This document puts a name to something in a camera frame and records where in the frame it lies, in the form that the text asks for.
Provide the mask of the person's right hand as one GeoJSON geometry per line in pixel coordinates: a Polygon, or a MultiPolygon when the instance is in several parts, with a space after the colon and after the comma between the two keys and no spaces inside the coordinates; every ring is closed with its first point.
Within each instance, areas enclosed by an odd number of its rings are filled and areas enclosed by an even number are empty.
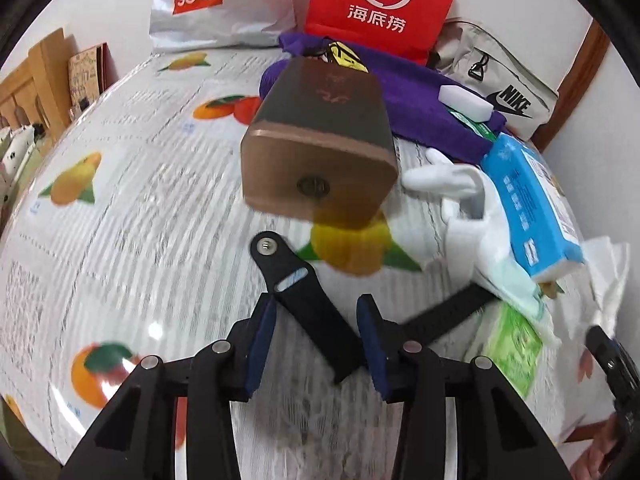
{"type": "Polygon", "coordinates": [[[582,452],[570,474],[574,480],[599,479],[604,471],[604,460],[618,442],[617,417],[612,414],[605,425],[596,433],[591,444],[582,452]]]}

